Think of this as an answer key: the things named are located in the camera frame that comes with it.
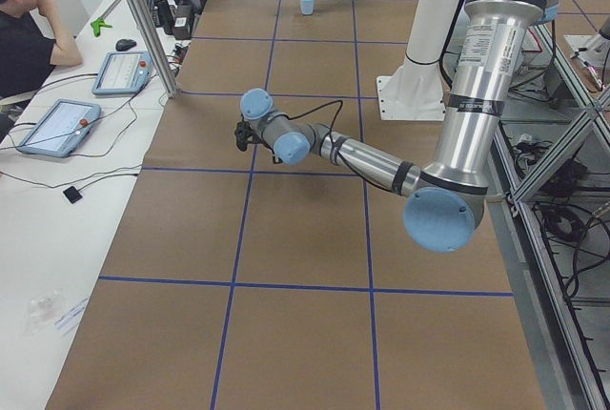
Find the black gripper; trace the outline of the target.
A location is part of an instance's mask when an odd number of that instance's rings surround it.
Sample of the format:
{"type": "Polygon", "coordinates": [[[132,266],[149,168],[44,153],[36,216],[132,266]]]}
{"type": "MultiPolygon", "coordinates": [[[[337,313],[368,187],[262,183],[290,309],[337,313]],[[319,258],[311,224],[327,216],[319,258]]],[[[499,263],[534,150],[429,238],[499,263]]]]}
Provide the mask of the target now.
{"type": "Polygon", "coordinates": [[[256,134],[249,121],[241,118],[234,130],[235,145],[241,152],[247,152],[250,145],[261,143],[260,137],[256,134]]]}

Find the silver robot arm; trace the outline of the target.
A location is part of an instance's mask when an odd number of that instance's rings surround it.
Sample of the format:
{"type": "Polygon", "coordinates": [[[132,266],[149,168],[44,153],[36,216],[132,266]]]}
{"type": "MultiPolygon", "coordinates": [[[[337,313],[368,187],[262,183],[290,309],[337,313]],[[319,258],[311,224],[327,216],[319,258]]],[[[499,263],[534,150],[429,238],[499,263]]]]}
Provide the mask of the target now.
{"type": "Polygon", "coordinates": [[[383,118],[440,120],[425,167],[279,111],[262,89],[241,98],[236,144],[268,148],[294,165],[317,154],[407,200],[403,224],[421,247],[453,252],[484,214],[486,158],[529,28],[553,20],[559,0],[418,0],[402,65],[377,80],[383,118]]]}

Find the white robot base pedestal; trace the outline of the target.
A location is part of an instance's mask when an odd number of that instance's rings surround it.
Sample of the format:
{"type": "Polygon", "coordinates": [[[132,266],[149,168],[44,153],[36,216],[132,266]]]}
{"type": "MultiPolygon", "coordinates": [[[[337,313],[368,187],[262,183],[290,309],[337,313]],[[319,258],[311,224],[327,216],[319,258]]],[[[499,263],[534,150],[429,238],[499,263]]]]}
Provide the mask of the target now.
{"type": "Polygon", "coordinates": [[[391,76],[380,76],[380,117],[398,121],[441,121],[444,118],[440,57],[451,36],[460,0],[418,0],[403,64],[391,76]]]}

